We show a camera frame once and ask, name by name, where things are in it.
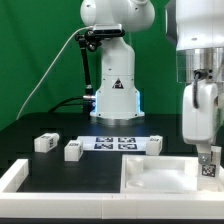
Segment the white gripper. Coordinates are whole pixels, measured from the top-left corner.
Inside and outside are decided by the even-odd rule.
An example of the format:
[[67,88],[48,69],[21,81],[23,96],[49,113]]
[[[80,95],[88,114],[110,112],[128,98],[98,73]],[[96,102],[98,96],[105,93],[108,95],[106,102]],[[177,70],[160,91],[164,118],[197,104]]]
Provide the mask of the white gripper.
[[193,85],[184,89],[182,106],[182,135],[187,144],[197,144],[198,162],[211,163],[211,146],[217,132],[218,88],[215,83],[198,82],[198,107],[193,105]]

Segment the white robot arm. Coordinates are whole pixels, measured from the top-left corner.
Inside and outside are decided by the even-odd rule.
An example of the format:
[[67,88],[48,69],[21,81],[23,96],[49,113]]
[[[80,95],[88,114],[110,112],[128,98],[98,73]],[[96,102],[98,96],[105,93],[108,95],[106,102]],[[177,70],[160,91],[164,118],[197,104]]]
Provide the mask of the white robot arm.
[[[184,142],[197,148],[198,162],[210,165],[218,129],[219,85],[224,82],[224,0],[173,0],[166,25],[177,35],[177,55],[185,63]],[[155,19],[151,0],[83,0],[80,14],[87,26],[84,40],[102,49],[101,85],[96,91],[94,120],[110,124],[144,116],[134,84],[135,53],[125,43],[127,32],[149,28]]]

